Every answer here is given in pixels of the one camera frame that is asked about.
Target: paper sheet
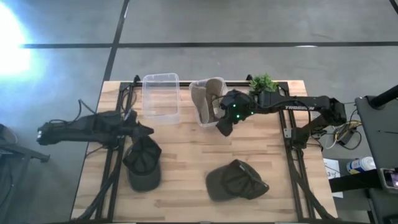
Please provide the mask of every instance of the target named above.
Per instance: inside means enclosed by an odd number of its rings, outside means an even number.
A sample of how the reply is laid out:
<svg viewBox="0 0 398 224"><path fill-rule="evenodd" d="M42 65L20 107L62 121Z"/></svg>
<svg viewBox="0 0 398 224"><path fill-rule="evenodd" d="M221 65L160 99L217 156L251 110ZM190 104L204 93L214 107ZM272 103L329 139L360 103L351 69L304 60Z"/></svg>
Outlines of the paper sheet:
<svg viewBox="0 0 398 224"><path fill-rule="evenodd" d="M340 177L340 168L338 167L338 161L334 159L323 159L323 163L325 164L326 174L328 175L328 179L333 179ZM334 197L343 198L342 192L332 193Z"/></svg>

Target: wooden table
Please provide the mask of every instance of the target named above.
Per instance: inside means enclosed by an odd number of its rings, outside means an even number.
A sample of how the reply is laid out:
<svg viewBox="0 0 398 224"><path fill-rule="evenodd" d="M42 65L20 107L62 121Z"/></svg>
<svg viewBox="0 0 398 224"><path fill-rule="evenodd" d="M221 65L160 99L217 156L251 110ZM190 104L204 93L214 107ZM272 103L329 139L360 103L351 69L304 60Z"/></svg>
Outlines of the wooden table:
<svg viewBox="0 0 398 224"><path fill-rule="evenodd" d="M307 94L303 81L288 83L291 95ZM99 112L115 109L119 85L120 82L104 82ZM114 222L297 221L277 113L255 114L234 125L234 131L226 138L215 127L205 129L197 124L188 88L180 89L180 123L168 126L148 123L140 115L141 88L135 88L135 93L134 109L138 112L138 120L155 129L151 138L162 148L162 182L151 192L134 192L127 181L126 167L122 166ZM298 126L308 122L307 112L295 112L295 117ZM130 140L126 141L125 149L131 144ZM88 151L99 146L90 143ZM78 217L98 193L105 157L106 151L100 150L85 160L72 218ZM229 202L212 202L206 191L206 174L233 159L253 166L269 184L270 190L254 200L237 198ZM308 146L304 159L311 190L328 212L337 217L319 147ZM300 196L305 208L302 192ZM104 211L108 210L107 201Z"/></svg>

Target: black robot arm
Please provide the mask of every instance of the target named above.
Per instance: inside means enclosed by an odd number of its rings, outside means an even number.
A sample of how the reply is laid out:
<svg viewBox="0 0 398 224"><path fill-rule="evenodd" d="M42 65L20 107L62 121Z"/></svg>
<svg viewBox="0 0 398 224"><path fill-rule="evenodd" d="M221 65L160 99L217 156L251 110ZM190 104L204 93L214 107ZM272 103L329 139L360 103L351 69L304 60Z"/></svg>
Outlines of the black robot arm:
<svg viewBox="0 0 398 224"><path fill-rule="evenodd" d="M216 127L224 136L229 136L233 124L244 121L253 114L276 113L281 110L318 111L320 116L301 128L291 130L291 143L305 148L311 134L319 133L327 126L345 124L344 104L327 96L282 96L279 92L250 92L248 95L238 90L229 91L221 100L225 115Z"/></svg>
<svg viewBox="0 0 398 224"><path fill-rule="evenodd" d="M152 134L154 130L136 122L137 112L130 110L123 120L117 111L106 111L82 116L74 121L47 122L38 129L40 145L56 144L60 141L98 142L115 146L120 136L139 138Z"/></svg>

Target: transparent plastic bin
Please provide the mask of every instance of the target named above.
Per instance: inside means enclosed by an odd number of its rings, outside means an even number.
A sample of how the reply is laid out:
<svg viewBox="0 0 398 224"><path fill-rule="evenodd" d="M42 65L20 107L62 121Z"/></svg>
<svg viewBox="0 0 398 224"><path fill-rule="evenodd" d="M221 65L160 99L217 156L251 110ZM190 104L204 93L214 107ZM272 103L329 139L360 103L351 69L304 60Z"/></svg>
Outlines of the transparent plastic bin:
<svg viewBox="0 0 398 224"><path fill-rule="evenodd" d="M142 113L151 123L180 122L180 84L178 75L146 75L142 80Z"/></svg>
<svg viewBox="0 0 398 224"><path fill-rule="evenodd" d="M214 77L214 78L219 79L219 80L221 80L221 81L224 83L224 89L223 89L222 95L225 95L225 94L228 92L228 89L227 89L225 80L224 80L223 78L221 78L221 77ZM205 86L207 80L209 80L209 78L204 79L204 80L199 80L199 81L191 82L191 84L189 84L189 91L191 91L191 89L192 89L193 86ZM214 112L217 114L217 113L218 113L218 110L220 110L220 109L214 109ZM200 121L199 112L198 112L198 110L196 110L196 109L195 109L195 114L196 114L196 117L197 117L198 124L199 124L201 127L208 128L208 127L213 127L213 126L215 126L215 125L217 124L217 121L216 121L216 122L212 122L212 123L203 124L203 123Z"/></svg>

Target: gray floor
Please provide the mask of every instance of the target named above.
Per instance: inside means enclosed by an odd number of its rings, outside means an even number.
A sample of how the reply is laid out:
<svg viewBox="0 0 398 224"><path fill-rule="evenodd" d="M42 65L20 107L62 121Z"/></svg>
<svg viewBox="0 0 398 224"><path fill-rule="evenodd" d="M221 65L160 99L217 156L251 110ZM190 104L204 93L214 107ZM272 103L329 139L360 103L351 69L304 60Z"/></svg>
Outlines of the gray floor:
<svg viewBox="0 0 398 224"><path fill-rule="evenodd" d="M51 154L48 164L32 161L12 222L69 219L86 143L43 147L35 142L35 131L52 118L73 119L79 98L96 107L110 49L10 52L7 43L111 43L122 4L0 1L0 16L8 16L0 26L9 29L0 36L6 49L0 52L0 122L17 133L21 145ZM15 24L12 15L20 30L8 26ZM397 41L397 21L388 0L131 0L121 42ZM396 85L397 57L398 47L119 49L111 80L161 72L175 72L181 80L236 80L268 72L276 80L305 80L310 95L350 102ZM347 106L348 113L353 110ZM335 158L369 154L366 141L355 151L337 146L324 151ZM339 216L363 220L366 215L350 217L339 210Z"/></svg>

